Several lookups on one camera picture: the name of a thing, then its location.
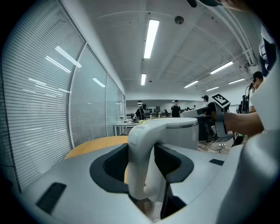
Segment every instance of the black shirt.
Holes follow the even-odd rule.
[[[135,114],[140,120],[146,120],[144,110],[142,108],[138,108]]]
[[[172,110],[172,117],[179,117],[179,111],[181,110],[181,108],[179,106],[172,106],[171,107]]]

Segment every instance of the cap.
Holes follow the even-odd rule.
[[[201,98],[202,98],[202,99],[206,99],[207,101],[209,100],[209,97],[208,97],[207,95],[202,96]]]
[[[259,71],[255,72],[253,74],[254,81],[256,80],[256,78],[263,79],[263,74],[261,72],[259,72]]]

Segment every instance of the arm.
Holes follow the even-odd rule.
[[[263,124],[257,112],[251,114],[224,114],[227,131],[235,131],[245,135],[256,135],[263,131]]]
[[[249,106],[249,114],[253,112],[256,112],[254,106]]]
[[[140,117],[140,111],[139,111],[139,110],[136,110],[136,112],[135,112],[135,114],[134,114],[134,119],[135,119],[136,117]]]

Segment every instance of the wooden table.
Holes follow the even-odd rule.
[[[128,136],[112,136],[105,138],[98,138],[92,141],[85,142],[72,149],[65,157],[69,159],[74,156],[89,153],[98,149],[110,147],[113,145],[124,144],[128,142]]]

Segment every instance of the white shirt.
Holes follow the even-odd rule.
[[[202,107],[207,107],[208,106],[208,102],[203,102]]]
[[[255,91],[256,91],[255,88],[252,88],[249,91],[249,107],[253,106],[252,101],[250,100],[250,98],[251,98],[251,96],[253,96]]]

